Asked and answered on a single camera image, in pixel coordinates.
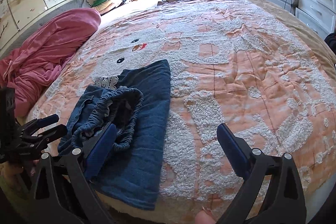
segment orange and white blanket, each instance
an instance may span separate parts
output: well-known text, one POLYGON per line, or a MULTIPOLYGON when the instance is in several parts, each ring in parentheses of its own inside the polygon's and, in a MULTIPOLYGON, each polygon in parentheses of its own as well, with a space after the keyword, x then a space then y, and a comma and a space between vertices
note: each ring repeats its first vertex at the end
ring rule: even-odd
MULTIPOLYGON (((193 223, 202 206, 219 217, 242 184, 216 140, 222 122, 265 154, 290 152, 306 197, 335 173, 336 57, 266 0, 165 0, 112 21, 78 50, 27 120, 56 113, 66 124, 94 76, 160 59, 171 68, 171 106, 156 209, 99 194, 105 203, 164 223, 193 223)), ((49 146, 54 155, 57 144, 49 146)))

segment cartoon face on blanket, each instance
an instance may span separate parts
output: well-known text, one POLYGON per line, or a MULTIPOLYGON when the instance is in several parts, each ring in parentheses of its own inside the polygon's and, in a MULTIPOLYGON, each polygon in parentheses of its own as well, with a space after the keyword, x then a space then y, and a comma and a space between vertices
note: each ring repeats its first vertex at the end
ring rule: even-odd
POLYGON ((304 41, 247 0, 177 2, 112 22, 83 45, 31 118, 59 113, 66 123, 94 76, 161 59, 171 70, 171 104, 155 211, 100 195, 109 205, 165 223, 192 223, 202 206, 219 217, 242 183, 216 140, 222 122, 266 154, 292 153, 305 193, 335 172, 336 83, 304 41))

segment silver screw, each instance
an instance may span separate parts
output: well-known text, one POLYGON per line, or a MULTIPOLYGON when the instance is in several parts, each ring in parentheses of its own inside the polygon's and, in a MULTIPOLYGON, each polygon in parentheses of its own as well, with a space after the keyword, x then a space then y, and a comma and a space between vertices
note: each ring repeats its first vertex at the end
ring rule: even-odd
POLYGON ((292 155, 290 153, 285 153, 285 158, 290 160, 292 158, 292 155))
POLYGON ((43 153, 42 156, 41 156, 41 158, 42 158, 43 160, 45 160, 45 159, 48 158, 48 157, 49 157, 49 153, 43 153))
POLYGON ((80 150, 80 148, 75 148, 74 150, 72 150, 73 155, 78 155, 78 154, 80 154, 80 152, 82 152, 82 150, 80 150))
POLYGON ((256 156, 261 155, 261 151, 258 148, 253 149, 252 153, 255 154, 256 156))

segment pink fabric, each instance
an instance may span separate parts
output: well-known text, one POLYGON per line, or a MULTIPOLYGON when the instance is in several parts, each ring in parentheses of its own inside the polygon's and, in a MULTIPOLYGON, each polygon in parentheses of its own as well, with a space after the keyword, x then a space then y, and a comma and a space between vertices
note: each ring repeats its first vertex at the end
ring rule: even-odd
POLYGON ((0 60, 0 85, 15 88, 16 117, 28 113, 100 22, 99 12, 91 8, 66 11, 0 60))

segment white lace trim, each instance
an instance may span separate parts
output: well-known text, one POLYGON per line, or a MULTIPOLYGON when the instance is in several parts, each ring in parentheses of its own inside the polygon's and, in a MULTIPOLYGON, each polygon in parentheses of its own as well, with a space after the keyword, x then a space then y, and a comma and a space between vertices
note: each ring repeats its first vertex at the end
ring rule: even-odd
POLYGON ((118 80, 118 76, 95 76, 93 77, 93 85, 109 90, 116 90, 118 80))

